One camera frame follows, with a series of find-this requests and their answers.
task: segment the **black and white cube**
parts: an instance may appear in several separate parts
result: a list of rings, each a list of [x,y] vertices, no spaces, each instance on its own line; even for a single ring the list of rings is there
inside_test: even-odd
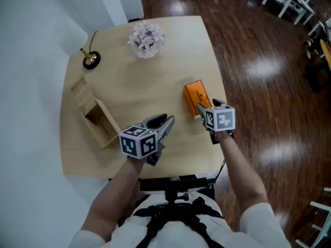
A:
[[[141,159],[157,151],[156,132],[132,126],[119,134],[121,151],[128,156]]]
[[[214,131],[234,130],[235,110],[232,107],[211,107],[205,111],[206,127]]]

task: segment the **wooden box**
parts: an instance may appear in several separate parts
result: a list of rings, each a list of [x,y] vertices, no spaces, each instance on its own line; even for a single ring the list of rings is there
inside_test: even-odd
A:
[[[94,96],[85,79],[79,79],[71,91],[86,125],[100,146],[105,148],[115,144],[121,129],[104,103]]]
[[[200,117],[200,114],[197,110],[198,103],[202,104],[205,108],[212,107],[212,104],[209,101],[207,92],[201,80],[197,80],[185,85],[183,94],[193,118]]]

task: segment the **shirt sleeve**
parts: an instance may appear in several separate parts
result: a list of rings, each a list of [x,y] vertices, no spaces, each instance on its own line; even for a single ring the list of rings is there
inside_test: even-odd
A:
[[[97,248],[105,245],[105,241],[94,232],[80,230],[69,244],[68,248]]]
[[[291,248],[268,203],[248,208],[240,219],[240,231],[267,248]]]

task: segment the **white t-shirt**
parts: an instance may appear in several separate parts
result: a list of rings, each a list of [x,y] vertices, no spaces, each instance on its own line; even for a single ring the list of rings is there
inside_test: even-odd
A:
[[[189,193],[187,203],[202,197],[206,205],[220,214],[221,210],[215,201],[198,192]],[[136,211],[152,205],[166,204],[164,195],[151,195],[141,203]],[[290,248],[290,244],[280,228],[272,208],[267,203],[256,204],[247,209],[240,219],[240,232],[233,232],[224,219],[209,215],[198,215],[200,222],[206,225],[210,238],[224,248]],[[81,230],[73,238],[69,248],[135,248],[146,236],[147,224],[151,217],[131,216],[124,225],[117,228],[112,234],[112,240],[106,243],[97,234]],[[148,248],[208,248],[205,240],[195,231],[192,231],[182,222],[170,221],[151,240]]]

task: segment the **open wooden box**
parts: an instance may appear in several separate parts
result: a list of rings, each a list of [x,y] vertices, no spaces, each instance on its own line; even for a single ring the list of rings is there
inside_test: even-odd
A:
[[[82,77],[71,88],[73,96],[81,110],[81,115],[93,136],[102,148],[118,141],[121,129],[104,105],[97,99]]]

